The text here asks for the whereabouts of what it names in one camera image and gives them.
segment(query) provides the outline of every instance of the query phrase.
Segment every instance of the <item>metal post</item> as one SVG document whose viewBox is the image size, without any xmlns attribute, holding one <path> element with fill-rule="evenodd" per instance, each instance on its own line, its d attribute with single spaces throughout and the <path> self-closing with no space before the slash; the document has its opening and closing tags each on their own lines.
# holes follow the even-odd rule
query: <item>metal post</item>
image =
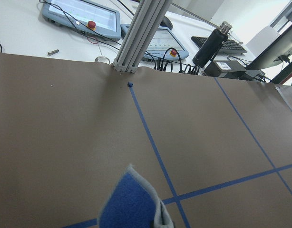
<svg viewBox="0 0 292 228">
<path fill-rule="evenodd" d="M 134 73 L 172 0 L 141 0 L 132 19 L 114 69 Z"/>
</svg>

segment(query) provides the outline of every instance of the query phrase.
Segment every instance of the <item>black box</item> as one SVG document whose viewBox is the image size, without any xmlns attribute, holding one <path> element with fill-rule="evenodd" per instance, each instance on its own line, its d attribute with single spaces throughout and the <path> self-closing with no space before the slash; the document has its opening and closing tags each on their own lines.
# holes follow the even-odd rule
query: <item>black box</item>
<svg viewBox="0 0 292 228">
<path fill-rule="evenodd" d="M 211 77 L 240 79 L 246 69 L 238 61 L 217 60 L 212 61 L 204 71 Z"/>
</svg>

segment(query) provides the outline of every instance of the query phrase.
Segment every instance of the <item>black computer mouse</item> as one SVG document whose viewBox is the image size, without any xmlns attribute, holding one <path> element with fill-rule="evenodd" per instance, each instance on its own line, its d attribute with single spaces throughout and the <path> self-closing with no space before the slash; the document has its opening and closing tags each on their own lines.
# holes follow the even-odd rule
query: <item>black computer mouse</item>
<svg viewBox="0 0 292 228">
<path fill-rule="evenodd" d="M 170 30 L 173 29 L 173 24 L 171 23 L 170 19 L 168 19 L 168 17 L 165 17 L 165 16 L 164 16 L 160 26 L 168 27 Z"/>
</svg>

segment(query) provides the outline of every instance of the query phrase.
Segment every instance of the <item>red button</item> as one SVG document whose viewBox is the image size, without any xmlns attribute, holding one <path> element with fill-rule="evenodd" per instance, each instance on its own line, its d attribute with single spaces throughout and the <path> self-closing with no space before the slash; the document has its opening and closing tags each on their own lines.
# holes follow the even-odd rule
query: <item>red button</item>
<svg viewBox="0 0 292 228">
<path fill-rule="evenodd" d="M 176 57 L 176 51 L 172 49 L 171 52 L 170 52 L 170 55 L 173 56 L 173 57 Z"/>
<path fill-rule="evenodd" d="M 95 22 L 90 20 L 88 22 L 88 27 L 91 28 L 91 29 L 95 29 Z"/>
</svg>

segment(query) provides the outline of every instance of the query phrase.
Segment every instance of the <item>computer monitor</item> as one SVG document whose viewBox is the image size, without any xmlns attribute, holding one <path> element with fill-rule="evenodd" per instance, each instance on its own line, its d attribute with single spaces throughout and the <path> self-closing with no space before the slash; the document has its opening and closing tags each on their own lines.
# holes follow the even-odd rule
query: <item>computer monitor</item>
<svg viewBox="0 0 292 228">
<path fill-rule="evenodd" d="M 264 50 L 245 69 L 261 70 L 276 66 L 292 54 L 292 25 L 282 33 L 266 50 Z"/>
</svg>

